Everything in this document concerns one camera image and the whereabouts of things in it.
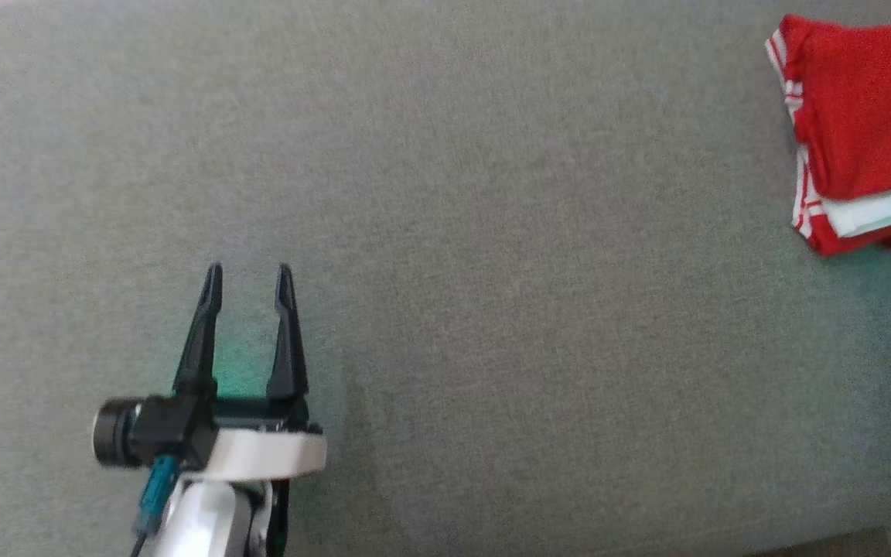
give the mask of gray couch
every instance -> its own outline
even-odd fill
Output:
[[[291,555],[735,555],[891,523],[891,253],[789,226],[763,41],[891,1],[0,2],[0,555],[120,556],[107,396],[205,265],[332,446]]]

